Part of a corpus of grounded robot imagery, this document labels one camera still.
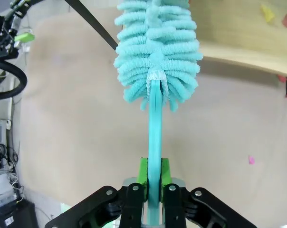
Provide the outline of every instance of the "table surface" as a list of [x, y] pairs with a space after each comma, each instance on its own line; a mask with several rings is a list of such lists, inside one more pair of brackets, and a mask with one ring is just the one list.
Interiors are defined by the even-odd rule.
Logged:
[[[117, 10], [92, 12], [113, 37], [119, 32]], [[49, 18], [35, 35], [21, 107], [25, 186], [68, 205], [104, 185], [119, 188], [147, 156], [148, 112], [123, 100], [115, 52], [77, 14]], [[163, 112], [172, 176], [189, 190], [207, 188], [259, 228], [287, 224], [284, 85], [237, 66], [201, 68], [193, 97]]]

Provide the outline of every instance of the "wooden tray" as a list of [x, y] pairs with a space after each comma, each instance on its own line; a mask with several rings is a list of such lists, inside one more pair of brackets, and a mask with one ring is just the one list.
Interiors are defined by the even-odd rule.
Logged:
[[[261, 10], [275, 17], [267, 23]], [[192, 0], [205, 58], [287, 76], [287, 0]]]

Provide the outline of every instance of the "floor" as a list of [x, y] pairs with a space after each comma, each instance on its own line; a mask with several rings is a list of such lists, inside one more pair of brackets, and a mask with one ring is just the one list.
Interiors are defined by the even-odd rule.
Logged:
[[[82, 2], [89, 7], [94, 4], [96, 0], [82, 0]], [[28, 17], [25, 18], [22, 22], [22, 26], [35, 28], [37, 24], [39, 24], [43, 19], [57, 15], [64, 14], [73, 11], [68, 4], [64, 0], [45, 0], [42, 3], [32, 7], [28, 12]], [[21, 69], [26, 68], [26, 59], [27, 56], [21, 56], [18, 61], [15, 63]], [[3, 83], [0, 86], [0, 91], [5, 90], [9, 86], [8, 82]], [[14, 133], [14, 147], [19, 148], [19, 116], [20, 116], [20, 104], [21, 97], [17, 96], [14, 99], [15, 102], [15, 110], [13, 114], [13, 133]], [[0, 118], [7, 119], [9, 117], [7, 109], [8, 109], [9, 101], [0, 101]], [[40, 193], [33, 192], [29, 189], [24, 190], [25, 197], [30, 201], [35, 203], [36, 206], [36, 214], [38, 218], [39, 227], [43, 228], [45, 224], [54, 217], [58, 216], [61, 213], [61, 204], [60, 202], [48, 197], [44, 196]]]

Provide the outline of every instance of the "silver bolt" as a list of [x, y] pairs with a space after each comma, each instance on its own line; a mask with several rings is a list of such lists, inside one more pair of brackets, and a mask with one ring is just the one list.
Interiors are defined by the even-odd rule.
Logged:
[[175, 187], [174, 185], [171, 185], [171, 186], [169, 187], [169, 190], [170, 190], [170, 191], [175, 191], [175, 190], [176, 190], [176, 187]]
[[194, 194], [199, 197], [201, 196], [201, 191], [196, 191]]

